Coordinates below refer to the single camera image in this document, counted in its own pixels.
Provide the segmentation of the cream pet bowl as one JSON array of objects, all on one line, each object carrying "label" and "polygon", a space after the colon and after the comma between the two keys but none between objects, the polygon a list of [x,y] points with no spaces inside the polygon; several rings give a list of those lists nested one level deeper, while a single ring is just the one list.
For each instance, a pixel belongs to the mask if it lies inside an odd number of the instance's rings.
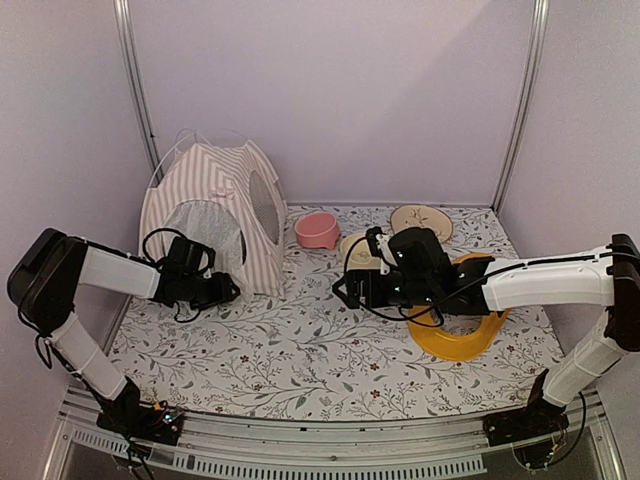
[{"label": "cream pet bowl", "polygon": [[340,271],[374,270],[381,268],[381,259],[371,254],[364,232],[345,237],[339,246],[342,259]]}]

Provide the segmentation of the pink pet bowl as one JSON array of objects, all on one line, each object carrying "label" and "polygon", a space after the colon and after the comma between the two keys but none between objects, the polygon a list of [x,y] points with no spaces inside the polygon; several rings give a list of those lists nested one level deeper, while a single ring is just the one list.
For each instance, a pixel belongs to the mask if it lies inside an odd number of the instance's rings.
[{"label": "pink pet bowl", "polygon": [[306,249],[333,250],[340,238],[337,218],[327,212],[316,212],[299,219],[294,231],[298,244]]}]

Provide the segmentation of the pink striped pet tent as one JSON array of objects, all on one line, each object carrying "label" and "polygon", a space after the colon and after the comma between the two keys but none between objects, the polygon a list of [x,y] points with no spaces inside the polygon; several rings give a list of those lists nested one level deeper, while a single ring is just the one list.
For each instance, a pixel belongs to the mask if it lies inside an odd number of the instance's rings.
[{"label": "pink striped pet tent", "polygon": [[139,252],[164,257],[177,230],[213,249],[213,269],[230,274],[244,295],[279,297],[287,213],[278,174],[253,141],[237,147],[196,142],[146,191]]}]

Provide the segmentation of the yellow bowl stand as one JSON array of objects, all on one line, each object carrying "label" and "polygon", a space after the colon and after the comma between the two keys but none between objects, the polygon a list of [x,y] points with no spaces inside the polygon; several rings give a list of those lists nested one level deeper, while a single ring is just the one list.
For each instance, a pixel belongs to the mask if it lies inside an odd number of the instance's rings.
[{"label": "yellow bowl stand", "polygon": [[451,362],[467,362],[486,352],[503,327],[509,310],[489,311],[482,303],[481,286],[471,283],[485,274],[495,257],[488,254],[467,254],[452,262],[455,279],[446,290],[448,294],[465,287],[465,290],[445,302],[440,311],[447,315],[479,317],[475,331],[465,335],[454,335],[436,326],[436,313],[430,311],[409,322],[408,329],[415,343],[426,353]]}]

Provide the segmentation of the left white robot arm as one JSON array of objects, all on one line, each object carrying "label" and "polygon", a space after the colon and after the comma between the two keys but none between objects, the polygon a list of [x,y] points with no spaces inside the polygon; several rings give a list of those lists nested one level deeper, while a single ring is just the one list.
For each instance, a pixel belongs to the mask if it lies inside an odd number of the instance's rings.
[{"label": "left white robot arm", "polygon": [[167,232],[172,237],[168,253],[154,258],[147,249],[135,256],[47,228],[7,280],[19,320],[99,398],[113,401],[109,415],[128,434],[148,426],[148,412],[123,395],[125,375],[82,325],[75,303],[79,288],[95,287],[169,308],[186,304],[197,313],[241,293],[230,274],[215,270],[214,249],[175,229]]}]

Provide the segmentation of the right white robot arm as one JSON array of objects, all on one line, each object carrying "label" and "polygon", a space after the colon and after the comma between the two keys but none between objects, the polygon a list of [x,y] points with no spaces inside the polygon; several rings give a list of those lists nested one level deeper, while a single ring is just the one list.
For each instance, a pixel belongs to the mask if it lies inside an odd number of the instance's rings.
[{"label": "right white robot arm", "polygon": [[432,312],[480,316],[533,306],[599,315],[574,348],[536,379],[517,415],[524,435],[539,435],[554,422],[556,410],[639,349],[639,249],[626,234],[573,254],[458,262],[428,228],[386,235],[374,227],[355,243],[381,264],[344,268],[332,290],[350,309],[379,315],[397,307],[400,320],[412,323]]}]

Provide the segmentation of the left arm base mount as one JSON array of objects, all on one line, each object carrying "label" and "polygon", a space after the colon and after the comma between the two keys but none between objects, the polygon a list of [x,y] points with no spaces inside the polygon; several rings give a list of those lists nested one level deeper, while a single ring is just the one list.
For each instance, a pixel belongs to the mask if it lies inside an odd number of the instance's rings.
[{"label": "left arm base mount", "polygon": [[183,411],[166,401],[145,404],[138,386],[128,377],[125,380],[123,389],[113,400],[91,390],[100,406],[96,425],[125,439],[176,446],[184,424]]}]

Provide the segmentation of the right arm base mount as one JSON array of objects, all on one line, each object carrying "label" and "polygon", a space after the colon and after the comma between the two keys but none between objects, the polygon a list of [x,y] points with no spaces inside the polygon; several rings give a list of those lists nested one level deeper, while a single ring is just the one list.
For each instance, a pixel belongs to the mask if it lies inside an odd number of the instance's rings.
[{"label": "right arm base mount", "polygon": [[532,385],[525,406],[483,417],[483,431],[490,446],[504,445],[551,434],[568,425],[566,404],[558,406],[544,398],[545,369]]}]

